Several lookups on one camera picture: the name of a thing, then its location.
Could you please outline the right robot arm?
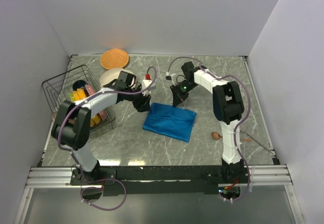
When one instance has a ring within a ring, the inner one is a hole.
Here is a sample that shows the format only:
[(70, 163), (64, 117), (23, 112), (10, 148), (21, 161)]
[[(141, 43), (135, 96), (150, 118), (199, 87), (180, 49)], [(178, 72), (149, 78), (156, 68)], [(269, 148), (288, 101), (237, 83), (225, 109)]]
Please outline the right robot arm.
[(184, 80), (177, 82), (175, 74), (167, 73), (172, 81), (170, 89), (173, 106), (184, 102), (189, 92), (200, 85), (212, 94), (213, 112), (222, 130), (223, 154), (221, 172), (218, 178), (227, 183), (234, 182), (244, 172), (244, 161), (240, 155), (239, 126), (245, 110), (239, 85), (235, 81), (225, 81), (212, 76), (206, 67), (194, 66), (191, 61), (182, 65)]

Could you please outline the blue cloth napkin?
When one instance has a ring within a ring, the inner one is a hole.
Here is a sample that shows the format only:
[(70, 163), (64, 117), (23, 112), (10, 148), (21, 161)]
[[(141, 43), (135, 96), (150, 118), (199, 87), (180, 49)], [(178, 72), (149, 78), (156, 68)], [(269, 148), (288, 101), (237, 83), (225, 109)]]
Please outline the blue cloth napkin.
[(196, 112), (194, 111), (153, 103), (142, 128), (159, 135), (189, 142), (195, 118)]

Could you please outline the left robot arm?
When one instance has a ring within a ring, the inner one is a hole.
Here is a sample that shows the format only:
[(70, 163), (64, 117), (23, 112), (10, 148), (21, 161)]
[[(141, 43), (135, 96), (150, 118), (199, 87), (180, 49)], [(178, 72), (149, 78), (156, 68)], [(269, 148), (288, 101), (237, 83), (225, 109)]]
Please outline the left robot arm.
[(87, 146), (91, 120), (99, 112), (122, 101), (132, 102), (138, 112), (149, 111), (151, 95), (148, 91), (154, 83), (155, 80), (148, 76), (138, 82), (135, 75), (123, 70), (116, 79), (85, 99), (61, 103), (51, 136), (57, 140), (59, 149), (72, 156), (88, 184), (100, 180), (100, 163)]

